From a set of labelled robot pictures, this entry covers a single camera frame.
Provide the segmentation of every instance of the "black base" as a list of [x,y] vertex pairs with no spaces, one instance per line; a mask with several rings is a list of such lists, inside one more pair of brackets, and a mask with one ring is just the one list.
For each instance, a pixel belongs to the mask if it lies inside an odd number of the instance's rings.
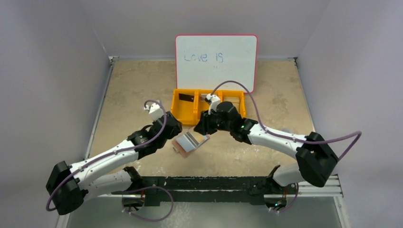
[[[316,132],[311,132],[306,139],[312,142],[324,141],[324,138]],[[304,143],[297,148],[295,157],[304,180],[319,188],[326,184],[339,161],[328,144]]]
[[[70,174],[70,168],[66,165],[65,161],[56,164],[53,167],[48,182],[46,183],[46,190],[49,195],[51,195],[56,187]],[[70,178],[63,186],[61,186],[53,197],[53,204],[59,215],[66,215],[83,204],[84,196],[88,191],[81,190],[78,187],[77,183],[79,181],[80,180]]]
[[[287,189],[288,194],[295,194],[296,188],[291,185],[277,185],[271,175],[268,177],[140,177],[133,167],[126,169],[132,176],[133,185],[127,190],[135,190],[148,186],[159,186],[167,189],[175,202],[246,202],[251,205],[266,205],[269,208],[282,208],[286,200],[281,196]],[[161,202],[171,199],[162,190],[146,190],[143,206],[159,206]],[[268,195],[280,195],[278,198]],[[133,200],[124,199],[125,206],[132,206]]]

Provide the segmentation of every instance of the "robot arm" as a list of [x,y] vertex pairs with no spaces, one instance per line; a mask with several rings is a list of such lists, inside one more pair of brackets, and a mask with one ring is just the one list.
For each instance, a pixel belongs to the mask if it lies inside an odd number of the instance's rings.
[[[315,132],[300,135],[266,126],[263,128],[256,120],[242,118],[231,102],[220,103],[216,95],[208,95],[206,101],[210,107],[201,113],[200,121],[194,128],[196,132],[206,135],[217,130],[228,131],[239,142],[269,147],[296,159],[297,163],[275,167],[271,172],[271,178],[281,187],[301,181],[317,187],[325,185],[338,162],[336,154],[327,144],[312,145],[295,141],[323,141],[321,135]],[[274,136],[268,131],[289,136],[291,140]]]
[[152,125],[132,133],[117,146],[93,158],[69,166],[62,161],[54,166],[46,189],[59,215],[74,211],[84,201],[93,197],[128,189],[133,184],[133,173],[130,170],[104,174],[155,153],[163,148],[168,139],[172,139],[182,131],[182,123],[170,112],[164,113],[158,104],[153,103],[146,109],[153,119]]

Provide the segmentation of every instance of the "cable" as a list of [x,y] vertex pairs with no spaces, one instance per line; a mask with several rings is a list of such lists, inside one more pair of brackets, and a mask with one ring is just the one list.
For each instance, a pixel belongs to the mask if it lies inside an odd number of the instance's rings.
[[294,198],[291,200],[291,202],[288,205],[286,205],[286,207],[283,210],[279,210],[278,212],[282,213],[282,212],[288,210],[294,204],[294,202],[297,200],[297,196],[298,196],[298,192],[299,192],[299,185],[298,185],[298,183],[295,183],[295,185],[296,185],[297,189],[296,189]]
[[125,208],[125,205],[124,205],[124,203],[123,203],[123,199],[122,199],[122,207],[123,207],[122,212],[126,212],[126,213],[128,213],[129,215],[131,215],[131,216],[134,216],[134,217],[136,217],[136,218],[138,218],[138,219],[141,219],[141,220],[144,220],[144,221],[147,221],[147,222],[159,222],[159,221],[162,221],[162,220],[166,219],[166,218],[172,213],[172,210],[173,210],[173,197],[172,197],[172,195],[168,192],[168,190],[166,190],[166,189],[164,189],[164,188],[161,188],[161,187],[159,187],[159,186],[150,186],[150,187],[145,187],[145,188],[142,188],[142,189],[136,189],[136,190],[131,190],[131,191],[124,191],[122,194],[133,194],[133,193],[135,193],[135,192],[144,191],[144,190],[147,190],[147,189],[160,189],[160,190],[163,190],[164,192],[166,192],[166,194],[168,194],[169,198],[171,199],[171,208],[169,209],[168,214],[166,214],[164,217],[158,218],[158,219],[144,218],[144,217],[142,217],[142,216],[136,215],[136,214],[134,214],[134,213],[128,211],[128,210]]
[[[335,142],[343,141],[343,140],[346,140],[346,139],[349,139],[349,138],[351,138],[351,137],[356,136],[355,139],[351,142],[351,144],[347,147],[347,149],[339,156],[339,160],[341,160],[341,159],[348,153],[348,151],[354,146],[354,144],[355,144],[355,143],[358,141],[358,139],[361,137],[362,132],[361,132],[361,131],[356,131],[356,132],[353,132],[353,133],[351,133],[351,134],[348,134],[348,135],[345,135],[345,136],[342,136],[342,137],[339,137],[339,138],[335,138],[335,139],[331,139],[331,140],[318,141],[318,142],[312,142],[312,141],[306,141],[306,140],[301,140],[301,139],[295,139],[295,138],[292,138],[292,137],[289,137],[289,136],[285,136],[285,135],[281,135],[281,134],[277,134],[277,133],[271,132],[271,131],[270,131],[269,129],[267,129],[266,126],[262,123],[262,120],[260,119],[260,115],[259,115],[259,111],[258,111],[258,106],[256,105],[255,99],[253,99],[252,94],[251,94],[251,93],[249,92],[249,90],[248,90],[244,85],[242,85],[241,83],[239,83],[239,82],[237,82],[237,81],[233,81],[233,80],[228,80],[228,81],[222,82],[222,83],[220,83],[217,87],[215,87],[215,89],[211,92],[210,95],[213,95],[214,92],[215,92],[219,87],[221,87],[223,84],[229,83],[229,82],[232,82],[232,83],[235,83],[235,84],[240,85],[240,86],[248,93],[248,95],[250,96],[250,99],[252,100],[253,106],[255,107],[256,116],[258,117],[258,122],[259,122],[261,128],[263,128],[267,133],[269,133],[269,134],[271,134],[271,135],[273,135],[273,136],[276,136],[276,137],[279,137],[279,138],[283,138],[283,139],[293,140],[294,142],[306,143],[306,144],[311,144],[311,145],[321,145],[321,144],[335,143]],[[299,185],[298,185],[298,183],[295,183],[295,184],[296,184],[296,186],[297,186],[297,191],[296,191],[296,193],[295,193],[295,197],[292,199],[292,201],[291,201],[283,210],[278,211],[278,212],[284,212],[284,211],[288,210],[288,209],[292,206],[292,204],[294,204],[294,202],[297,200],[297,196],[298,196],[298,192],[299,192]]]
[[287,197],[287,188],[284,188],[284,193],[283,196],[281,197],[281,200],[285,199]]
[[[164,107],[162,106],[161,103],[159,103],[159,102],[157,102],[157,101],[155,101],[155,100],[146,100],[146,101],[144,102],[144,107],[146,107],[145,105],[146,105],[148,102],[154,102],[154,103],[156,103],[156,104],[159,105],[159,106],[161,107],[161,109],[163,110],[164,121],[163,121],[163,125],[162,125],[160,131],[159,131],[152,139],[150,139],[150,140],[148,140],[148,141],[146,141],[146,142],[144,142],[144,143],[142,143],[142,144],[139,144],[139,145],[137,145],[137,146],[132,146],[132,147],[122,148],[122,149],[116,150],[116,153],[120,153],[120,152],[124,152],[124,151],[129,151],[129,150],[134,150],[134,149],[136,149],[136,148],[138,148],[138,147],[145,146],[145,145],[151,143],[152,141],[154,141],[156,138],[158,138],[158,136],[160,136],[161,133],[163,132],[163,130],[164,130],[165,126],[166,126],[166,120],[167,120],[167,115],[166,115],[165,109],[164,109]],[[102,155],[102,156],[99,156],[99,157],[97,157],[97,158],[95,158],[95,159],[93,159],[93,160],[87,162],[86,164],[84,164],[84,165],[82,166],[82,169],[85,169],[85,168],[87,168],[88,166],[90,166],[91,164],[93,164],[93,163],[95,163],[95,162],[97,162],[97,161],[99,161],[99,160],[101,160],[101,159],[104,159],[104,158],[106,158],[106,157],[109,157],[109,156],[111,156],[111,155],[115,155],[115,152],[106,153],[106,154],[104,154],[104,155]],[[70,178],[74,177],[74,175],[76,175],[78,172],[80,172],[80,169],[77,169],[76,171],[74,171],[74,172],[72,172],[70,175],[68,175],[66,178],[64,178],[64,180],[62,180],[61,183],[53,190],[53,192],[52,192],[51,195],[49,196],[48,202],[46,203],[46,210],[47,210],[47,211],[54,211],[54,210],[56,210],[56,207],[54,207],[54,208],[49,208],[50,203],[51,203],[53,197],[55,196],[56,192],[57,192]]]

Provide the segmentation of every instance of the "yellow bin compartment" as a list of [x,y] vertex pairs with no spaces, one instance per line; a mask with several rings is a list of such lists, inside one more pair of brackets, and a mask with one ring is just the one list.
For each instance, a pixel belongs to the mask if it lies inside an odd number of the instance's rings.
[[[209,109],[209,104],[204,98],[211,92],[212,90],[204,89],[174,89],[171,113],[183,125],[195,126],[200,121],[201,112]],[[243,91],[217,90],[215,94],[220,98],[221,102],[227,100],[232,102],[242,118],[246,117]],[[180,96],[185,97],[186,100],[179,99]]]

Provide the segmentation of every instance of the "red whiteboard frame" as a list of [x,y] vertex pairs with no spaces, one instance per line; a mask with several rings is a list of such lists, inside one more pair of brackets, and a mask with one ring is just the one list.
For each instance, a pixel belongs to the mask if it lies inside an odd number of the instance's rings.
[[256,37],[256,55],[255,55],[255,72],[253,75],[253,89],[250,91],[252,93],[255,91],[255,86],[256,86],[256,64],[258,62],[258,44],[259,44],[259,38],[255,34],[178,34],[175,36],[175,77],[176,77],[176,88],[178,88],[178,67],[176,65],[176,58],[177,58],[177,53],[176,53],[176,38],[179,36],[254,36]]

